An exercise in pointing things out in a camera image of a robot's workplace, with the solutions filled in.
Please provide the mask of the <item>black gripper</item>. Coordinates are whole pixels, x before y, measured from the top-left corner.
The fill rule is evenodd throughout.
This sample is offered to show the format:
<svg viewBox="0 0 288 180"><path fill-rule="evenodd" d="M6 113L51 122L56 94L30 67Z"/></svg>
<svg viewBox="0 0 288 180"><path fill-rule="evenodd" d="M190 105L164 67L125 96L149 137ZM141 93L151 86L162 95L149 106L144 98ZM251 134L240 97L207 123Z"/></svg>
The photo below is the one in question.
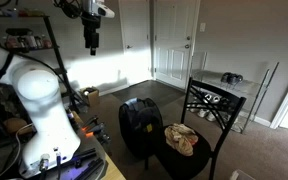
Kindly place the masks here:
<svg viewBox="0 0 288 180"><path fill-rule="evenodd" d="M84 26L85 47L90 49L91 56L95 56L99 47L99 34L96 30L100 28L101 17L83 12L81 20Z"/></svg>

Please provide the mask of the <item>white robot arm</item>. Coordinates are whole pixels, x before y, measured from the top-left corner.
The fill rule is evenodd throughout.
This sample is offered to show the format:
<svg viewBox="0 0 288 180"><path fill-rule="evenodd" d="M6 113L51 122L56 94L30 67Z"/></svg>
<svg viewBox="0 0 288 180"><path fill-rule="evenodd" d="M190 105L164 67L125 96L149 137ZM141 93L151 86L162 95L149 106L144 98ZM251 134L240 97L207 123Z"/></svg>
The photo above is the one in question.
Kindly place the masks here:
<svg viewBox="0 0 288 180"><path fill-rule="evenodd" d="M20 176L28 179L69 162L81 138L69 121L51 67L0 46L0 83L14 88L36 129L17 155Z"/></svg>

